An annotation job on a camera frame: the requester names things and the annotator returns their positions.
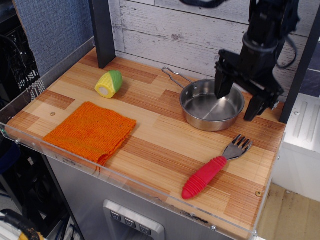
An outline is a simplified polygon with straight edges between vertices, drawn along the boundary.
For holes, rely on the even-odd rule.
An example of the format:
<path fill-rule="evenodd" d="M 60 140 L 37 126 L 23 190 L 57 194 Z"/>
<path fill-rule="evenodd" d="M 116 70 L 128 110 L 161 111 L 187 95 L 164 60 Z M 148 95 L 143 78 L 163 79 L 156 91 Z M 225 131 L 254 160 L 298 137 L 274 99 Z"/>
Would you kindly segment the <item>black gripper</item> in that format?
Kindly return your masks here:
<path fill-rule="evenodd" d="M 219 60 L 215 64 L 215 95 L 221 99 L 231 92 L 233 84 L 249 92 L 250 100 L 244 120 L 251 122 L 267 108 L 275 109 L 283 88 L 273 75 L 278 56 L 277 50 L 282 44 L 274 39 L 267 43 L 258 43 L 246 33 L 242 38 L 240 54 L 221 49 Z"/>

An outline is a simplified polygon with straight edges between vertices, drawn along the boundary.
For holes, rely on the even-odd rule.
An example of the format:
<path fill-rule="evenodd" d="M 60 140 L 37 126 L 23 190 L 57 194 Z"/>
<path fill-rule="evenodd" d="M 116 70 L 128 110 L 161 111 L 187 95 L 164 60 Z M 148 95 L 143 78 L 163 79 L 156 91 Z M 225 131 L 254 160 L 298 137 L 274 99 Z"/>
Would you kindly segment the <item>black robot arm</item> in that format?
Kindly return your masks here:
<path fill-rule="evenodd" d="M 249 27 L 243 35 L 240 54 L 219 51 L 216 63 L 215 95 L 218 99 L 231 92 L 237 84 L 252 95 L 244 119 L 252 121 L 267 108 L 274 109 L 284 89 L 273 71 L 285 43 L 295 46 L 289 38 L 300 21 L 297 0 L 252 0 Z"/>

